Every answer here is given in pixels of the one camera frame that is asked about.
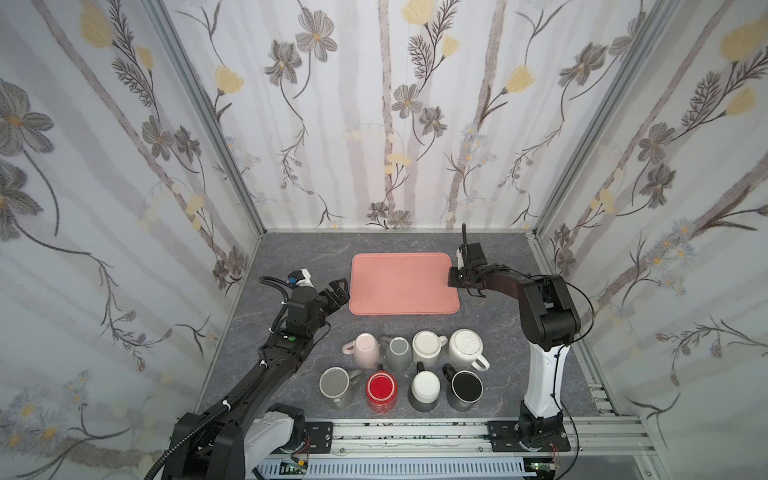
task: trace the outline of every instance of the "cream mug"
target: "cream mug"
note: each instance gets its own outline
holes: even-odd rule
[[[361,369],[372,369],[379,363],[379,341],[370,333],[360,333],[357,338],[341,347],[342,353],[351,355]]]
[[[413,362],[422,362],[425,367],[435,365],[440,349],[446,343],[448,343],[448,337],[445,335],[438,336],[437,333],[429,330],[416,333],[411,342]]]

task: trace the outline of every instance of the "metal profile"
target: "metal profile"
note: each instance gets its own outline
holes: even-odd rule
[[[194,67],[190,62],[189,57],[187,57],[184,46],[181,44],[179,35],[176,32],[176,28],[174,28],[174,24],[170,20],[168,10],[166,10],[162,0],[141,1],[144,4],[144,8],[149,15],[150,22],[152,23],[157,36],[160,37],[166,53],[170,56],[171,64],[173,64],[174,70],[179,75],[193,108],[203,122],[208,137],[212,141],[214,150],[222,160],[222,167],[227,172],[227,178],[230,179],[235,194],[245,210],[251,229],[257,236],[264,235],[266,233],[266,228],[261,221],[261,217],[259,217],[256,206],[253,204],[253,201],[251,201],[250,192],[248,191],[243,178],[240,176],[237,162],[232,157],[229,148],[227,148],[227,142],[224,140],[224,135],[221,132],[219,122],[216,120],[216,116],[208,101],[205,90],[197,79]]]
[[[574,149],[571,159],[566,164],[563,173],[555,184],[552,195],[541,210],[535,229],[536,232],[549,228],[549,224],[553,221],[554,215],[562,205],[566,194],[574,186],[574,182],[584,163],[589,158],[593,146],[598,142],[609,120],[624,100],[632,81],[637,76],[643,63],[650,56],[657,38],[661,37],[664,27],[672,18],[679,4],[680,0],[657,0],[654,3],[645,21],[645,26],[641,29],[637,40],[630,47],[626,59],[621,63],[618,74],[613,82],[611,82],[611,86],[608,88],[605,97],[603,97],[598,110],[595,112],[587,126],[587,130]]]

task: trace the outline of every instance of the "black cable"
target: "black cable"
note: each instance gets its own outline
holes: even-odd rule
[[[157,459],[154,465],[152,465],[152,468],[149,469],[149,472],[147,472],[147,474],[144,476],[144,480],[152,480],[152,478],[157,475],[160,469],[163,468],[163,465],[165,465],[165,462],[168,461],[170,456],[173,455],[186,441],[192,439],[195,435],[202,432],[206,427],[208,427],[208,425],[210,425],[217,418],[221,417],[224,413],[229,412],[232,407],[234,407],[241,399],[243,399],[245,395],[250,393],[253,387],[259,383],[261,377],[263,377],[264,373],[266,372],[266,363],[262,363],[261,366],[263,368],[259,370],[253,380],[248,382],[248,384],[245,385],[242,390],[231,397],[225,397],[222,400],[222,404],[219,406],[219,408],[213,410],[208,416],[200,420],[191,432],[187,433],[181,440],[172,445],[163,453],[163,455],[160,455],[160,458]]]
[[[323,324],[323,326],[325,326],[325,325],[328,326],[328,330],[326,330],[326,332],[323,334],[323,336],[321,336],[315,343],[312,344],[312,348],[315,348],[315,345],[320,343],[320,340],[326,338],[326,335],[328,335],[328,332],[330,332],[331,329],[333,328],[333,325],[331,325],[331,322],[329,322],[328,320],[326,320],[326,322]]]
[[[587,329],[587,331],[584,333],[584,335],[582,335],[582,336],[578,337],[577,339],[574,339],[573,343],[576,343],[576,342],[578,342],[579,340],[581,340],[581,339],[583,339],[584,337],[586,337],[587,335],[589,335],[589,332],[591,332],[591,331],[592,331],[592,327],[594,326],[594,307],[592,306],[592,302],[591,302],[591,300],[589,300],[589,297],[587,296],[587,294],[586,294],[586,293],[582,292],[582,291],[581,291],[581,289],[579,289],[577,286],[574,286],[574,285],[572,285],[571,283],[568,283],[568,282],[565,282],[565,283],[566,283],[566,285],[568,285],[568,286],[572,287],[574,290],[576,290],[577,292],[579,292],[579,293],[580,293],[580,294],[581,294],[581,295],[582,295],[582,296],[583,296],[583,297],[584,297],[584,298],[587,300],[587,303],[589,303],[589,310],[592,312],[592,323],[590,323],[590,325],[589,325],[589,328],[588,328],[588,329]]]
[[[558,397],[556,396],[556,393],[558,391],[557,384],[558,384],[558,367],[560,365],[560,352],[568,345],[563,345],[558,350],[558,353],[554,356],[554,380],[552,382],[552,399],[554,400],[554,405],[558,407],[558,410],[560,410],[560,413],[563,412],[563,408],[565,408],[565,404],[563,403],[562,399],[560,400],[560,403],[563,405],[563,408],[561,408],[558,405]],[[563,472],[563,475],[560,475],[558,477],[558,480],[560,478],[565,477],[565,474],[568,473],[571,468],[574,467],[574,464],[576,463],[576,460],[578,460],[578,449],[579,449],[579,438],[578,438],[578,429],[576,429],[576,423],[573,420],[573,417],[571,417],[571,413],[568,411],[568,408],[565,408],[565,412],[568,414],[568,418],[571,420],[571,425],[574,426],[574,432],[576,433],[576,456],[574,457],[574,461],[568,466],[568,468],[565,469],[565,472]]]
[[[260,276],[258,281],[263,285],[271,286],[283,294],[283,307],[280,309],[280,312],[277,314],[275,320],[272,322],[272,326],[270,327],[270,332],[275,333],[280,328],[280,324],[283,322],[283,315],[285,315],[286,310],[288,310],[289,297],[288,292],[285,291],[285,289],[282,288],[279,283],[275,283],[272,279],[277,280],[278,282],[282,281],[280,279],[274,278],[273,276]]]

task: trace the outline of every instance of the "gray marble tabletop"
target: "gray marble tabletop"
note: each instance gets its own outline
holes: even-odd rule
[[[331,280],[349,278],[352,258],[358,253],[444,252],[453,258],[461,241],[460,233],[268,233],[243,287],[240,303],[212,368],[201,408],[205,409],[229,392],[258,361],[258,349],[269,334],[269,325],[280,309],[281,301],[276,290],[257,282],[258,276],[282,278],[292,270],[307,268],[315,286],[321,290]],[[526,273],[538,273],[522,233],[470,233],[469,241],[481,242],[490,262],[505,263]],[[520,401],[528,386],[530,351],[520,330],[517,300],[496,292],[488,292],[484,299],[475,298],[466,290],[460,290],[459,297],[461,308],[452,315],[355,316],[346,307],[342,308],[328,318],[333,325],[328,336],[315,347],[299,371],[275,392],[269,405],[281,402],[300,407],[308,419],[518,416]],[[450,336],[460,328],[472,329],[480,335],[483,356],[491,363],[488,371],[478,372],[484,392],[468,412],[456,412],[445,399],[448,383],[442,376],[441,367],[448,362],[446,348],[430,368],[441,378],[443,391],[431,412],[417,412],[408,402],[408,387],[416,374],[415,365],[394,374],[398,383],[397,403],[386,414],[377,415],[367,406],[363,382],[356,387],[355,398],[345,409],[331,409],[323,401],[318,388],[320,375],[332,366],[356,368],[353,358],[342,354],[341,348],[360,333],[411,339],[424,329]],[[366,370],[364,379],[373,371]],[[597,415],[573,354],[568,356],[565,364],[562,400],[573,416]]]

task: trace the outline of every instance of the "pink tray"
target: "pink tray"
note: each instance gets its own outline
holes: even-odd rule
[[[352,259],[349,311],[355,315],[456,313],[445,253],[358,253]]]

